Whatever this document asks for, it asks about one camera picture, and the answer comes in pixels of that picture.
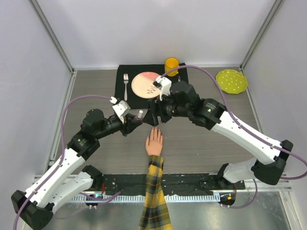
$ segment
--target polka dot bowl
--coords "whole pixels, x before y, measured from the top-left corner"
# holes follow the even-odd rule
[[[225,69],[215,77],[221,89],[226,93],[238,94],[244,92],[248,87],[246,77],[234,69]]]

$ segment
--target cup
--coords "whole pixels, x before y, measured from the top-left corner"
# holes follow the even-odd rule
[[[166,59],[166,61],[164,63],[165,73],[170,71],[173,68],[178,67],[178,66],[179,66],[179,61],[176,58],[170,57],[170,58]],[[168,76],[173,77],[173,76],[176,76],[177,74],[178,74],[178,69],[170,72],[168,74]]]

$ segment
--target white wall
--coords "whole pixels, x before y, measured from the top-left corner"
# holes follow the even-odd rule
[[[307,159],[307,1],[284,1],[246,67],[252,98],[264,132],[294,143],[294,153]],[[306,171],[290,157],[290,176]],[[307,219],[307,178],[291,186]]]
[[[12,193],[46,166],[70,74],[28,1],[0,1],[0,34],[0,228],[9,230]]]
[[[240,64],[274,0],[38,0],[75,68]]]

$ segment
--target silver fork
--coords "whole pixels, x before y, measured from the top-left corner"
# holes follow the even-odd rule
[[[124,84],[125,84],[125,101],[128,99],[128,96],[127,96],[127,83],[128,83],[129,79],[128,79],[128,74],[125,73],[124,74]]]

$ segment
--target plaid sleeve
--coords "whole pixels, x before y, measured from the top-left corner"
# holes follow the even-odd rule
[[[172,230],[168,209],[161,187],[163,158],[149,157],[146,176],[146,197],[139,230]]]

